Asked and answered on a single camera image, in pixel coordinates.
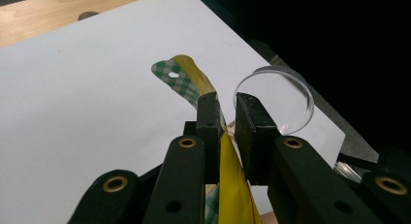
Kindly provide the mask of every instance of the yellow cloth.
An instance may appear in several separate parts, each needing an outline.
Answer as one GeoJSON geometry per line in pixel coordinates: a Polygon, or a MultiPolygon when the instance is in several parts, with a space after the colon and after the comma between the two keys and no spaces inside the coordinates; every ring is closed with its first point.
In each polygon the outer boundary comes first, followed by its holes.
{"type": "Polygon", "coordinates": [[[197,67],[191,57],[181,54],[174,56],[173,59],[184,70],[192,84],[196,86],[200,96],[215,91],[208,77],[197,67]]]}
{"type": "Polygon", "coordinates": [[[245,180],[232,140],[227,133],[221,138],[220,156],[220,224],[263,223],[245,180]]]}

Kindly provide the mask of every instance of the wooden surface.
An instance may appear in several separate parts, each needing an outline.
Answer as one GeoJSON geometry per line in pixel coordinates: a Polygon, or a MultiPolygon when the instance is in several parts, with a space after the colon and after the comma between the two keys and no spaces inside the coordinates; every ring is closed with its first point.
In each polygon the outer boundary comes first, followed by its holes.
{"type": "Polygon", "coordinates": [[[0,7],[0,48],[137,0],[25,0],[0,7]]]}

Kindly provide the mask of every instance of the black metal bracket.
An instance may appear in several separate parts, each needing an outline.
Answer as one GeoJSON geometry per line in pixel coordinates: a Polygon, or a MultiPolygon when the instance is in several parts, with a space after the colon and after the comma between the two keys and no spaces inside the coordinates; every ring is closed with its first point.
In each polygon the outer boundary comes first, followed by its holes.
{"type": "MultiPolygon", "coordinates": [[[[185,122],[162,165],[140,177],[124,170],[98,177],[69,224],[204,223],[205,184],[219,181],[223,121],[216,93],[202,96],[197,121],[185,122]]],[[[411,159],[397,151],[350,186],[309,142],[281,136],[261,102],[244,93],[235,138],[246,178],[268,187],[280,224],[411,223],[411,159]]]]}

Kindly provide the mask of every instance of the transparent plastic ring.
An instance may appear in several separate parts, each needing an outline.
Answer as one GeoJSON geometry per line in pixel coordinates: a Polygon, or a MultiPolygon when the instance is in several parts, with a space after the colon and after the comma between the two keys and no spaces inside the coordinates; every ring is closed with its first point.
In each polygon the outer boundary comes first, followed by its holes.
{"type": "Polygon", "coordinates": [[[238,92],[258,98],[283,136],[301,130],[314,114],[309,84],[289,67],[267,66],[254,71],[237,86],[234,107],[238,92]]]}

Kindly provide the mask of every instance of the small hole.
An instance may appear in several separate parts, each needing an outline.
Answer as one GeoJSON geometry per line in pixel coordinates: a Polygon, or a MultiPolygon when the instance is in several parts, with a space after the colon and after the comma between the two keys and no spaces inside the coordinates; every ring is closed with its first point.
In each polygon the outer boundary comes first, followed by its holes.
{"type": "Polygon", "coordinates": [[[193,139],[182,139],[178,141],[179,146],[189,148],[196,145],[196,141],[193,139]]]}
{"type": "Polygon", "coordinates": [[[408,193],[408,189],[404,184],[391,177],[377,176],[375,182],[380,188],[392,194],[405,195],[408,193]]]}
{"type": "Polygon", "coordinates": [[[337,201],[334,203],[334,206],[336,207],[336,209],[344,213],[353,212],[353,209],[350,207],[350,205],[346,204],[345,202],[337,201]]]}
{"type": "Polygon", "coordinates": [[[121,179],[117,178],[117,179],[114,179],[114,180],[109,182],[108,188],[109,189],[116,189],[116,188],[121,187],[122,184],[123,184],[123,181],[121,179]]]}
{"type": "Polygon", "coordinates": [[[169,77],[176,79],[176,78],[178,78],[178,74],[177,74],[177,73],[174,73],[174,72],[170,72],[170,73],[169,73],[169,77]]]}
{"type": "Polygon", "coordinates": [[[394,189],[394,190],[399,190],[400,189],[398,184],[393,183],[391,181],[384,180],[383,184],[384,184],[384,186],[387,186],[388,188],[391,188],[391,189],[394,189]]]}
{"type": "Polygon", "coordinates": [[[118,192],[123,189],[128,183],[128,179],[125,176],[114,176],[109,178],[103,184],[103,189],[108,192],[118,192]]]}
{"type": "Polygon", "coordinates": [[[79,15],[78,21],[83,20],[83,19],[85,19],[85,18],[89,18],[89,17],[95,16],[95,15],[97,15],[97,14],[99,14],[99,13],[96,13],[96,12],[85,12],[85,13],[82,13],[82,14],[79,15]]]}
{"type": "Polygon", "coordinates": [[[167,212],[174,213],[174,212],[178,212],[180,210],[181,210],[181,202],[179,202],[179,201],[172,201],[172,202],[169,202],[166,205],[166,211],[167,212]]]}
{"type": "Polygon", "coordinates": [[[184,145],[189,145],[189,144],[192,144],[193,142],[191,140],[184,140],[181,143],[184,144],[184,145]]]}
{"type": "Polygon", "coordinates": [[[284,144],[291,148],[301,148],[302,147],[302,143],[295,139],[286,139],[284,141],[284,144]]]}

